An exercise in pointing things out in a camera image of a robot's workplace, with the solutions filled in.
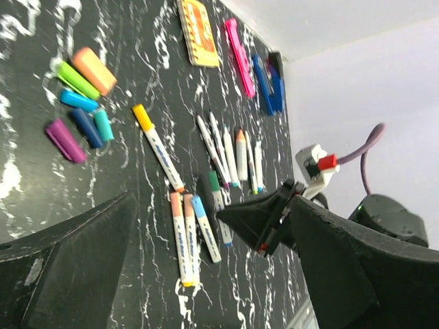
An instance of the white ceiling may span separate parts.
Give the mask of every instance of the white ceiling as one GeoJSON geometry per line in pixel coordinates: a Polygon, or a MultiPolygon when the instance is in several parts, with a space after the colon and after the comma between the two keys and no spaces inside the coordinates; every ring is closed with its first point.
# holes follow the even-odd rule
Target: white ceiling
{"type": "Polygon", "coordinates": [[[221,1],[288,60],[439,16],[438,0],[221,1]]]}

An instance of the yellow card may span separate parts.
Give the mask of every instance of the yellow card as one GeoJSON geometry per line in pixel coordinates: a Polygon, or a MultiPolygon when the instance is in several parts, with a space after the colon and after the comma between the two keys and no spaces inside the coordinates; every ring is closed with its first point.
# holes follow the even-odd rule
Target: yellow card
{"type": "Polygon", "coordinates": [[[218,67],[215,41],[206,7],[196,0],[178,0],[182,9],[182,25],[187,39],[191,63],[198,66],[218,67]]]}

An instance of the eraser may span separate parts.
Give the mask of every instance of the eraser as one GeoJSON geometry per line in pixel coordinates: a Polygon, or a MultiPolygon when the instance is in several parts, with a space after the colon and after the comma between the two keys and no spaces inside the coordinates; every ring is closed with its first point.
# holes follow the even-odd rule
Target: eraser
{"type": "Polygon", "coordinates": [[[103,96],[106,96],[117,82],[115,76],[88,47],[79,50],[74,55],[72,63],[103,96]]]}
{"type": "Polygon", "coordinates": [[[93,112],[99,107],[99,104],[96,101],[67,89],[62,90],[60,94],[60,101],[74,108],[81,108],[87,112],[93,112]]]}
{"type": "Polygon", "coordinates": [[[108,120],[107,112],[101,109],[94,112],[93,116],[95,117],[96,127],[97,130],[99,131],[99,135],[101,135],[102,140],[106,142],[115,139],[114,135],[112,134],[111,125],[110,125],[110,121],[108,120]]]}
{"type": "Polygon", "coordinates": [[[71,111],[71,116],[75,119],[76,124],[84,135],[87,136],[91,147],[99,149],[104,146],[104,142],[97,131],[95,123],[83,109],[75,108],[71,111]]]}
{"type": "Polygon", "coordinates": [[[82,96],[96,100],[101,95],[90,82],[84,79],[73,67],[66,62],[61,62],[56,67],[56,75],[67,86],[82,96]]]}
{"type": "Polygon", "coordinates": [[[46,128],[46,133],[68,160],[81,163],[87,159],[86,154],[61,119],[52,122],[46,128]]]}

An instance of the pink stapler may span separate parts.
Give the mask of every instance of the pink stapler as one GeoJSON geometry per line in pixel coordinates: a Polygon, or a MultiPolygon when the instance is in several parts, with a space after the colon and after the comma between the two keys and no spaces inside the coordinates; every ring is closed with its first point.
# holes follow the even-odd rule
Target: pink stapler
{"type": "Polygon", "coordinates": [[[239,70],[241,71],[242,80],[244,81],[244,87],[246,88],[247,96],[253,98],[256,95],[252,78],[250,77],[250,64],[247,60],[247,54],[244,47],[241,46],[238,33],[236,30],[236,19],[229,19],[225,22],[228,36],[232,42],[233,51],[235,52],[236,59],[238,61],[239,70]]]}

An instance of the green paint marker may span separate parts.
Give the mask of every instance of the green paint marker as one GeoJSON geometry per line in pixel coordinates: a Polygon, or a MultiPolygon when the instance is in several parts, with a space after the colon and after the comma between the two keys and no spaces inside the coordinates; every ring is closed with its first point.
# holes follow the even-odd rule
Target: green paint marker
{"type": "MultiPolygon", "coordinates": [[[[220,187],[220,182],[218,182],[218,176],[216,171],[209,171],[209,181],[211,183],[211,190],[213,195],[213,205],[215,207],[215,212],[223,210],[224,209],[224,202],[222,201],[222,194],[220,187]]],[[[230,228],[223,223],[222,221],[219,222],[219,228],[221,230],[222,240],[225,245],[230,246],[232,245],[232,234],[230,233],[230,228]]]]}
{"type": "Polygon", "coordinates": [[[84,79],[73,67],[62,61],[56,69],[56,75],[67,86],[72,88],[78,94],[97,100],[100,97],[99,91],[84,79]]]}

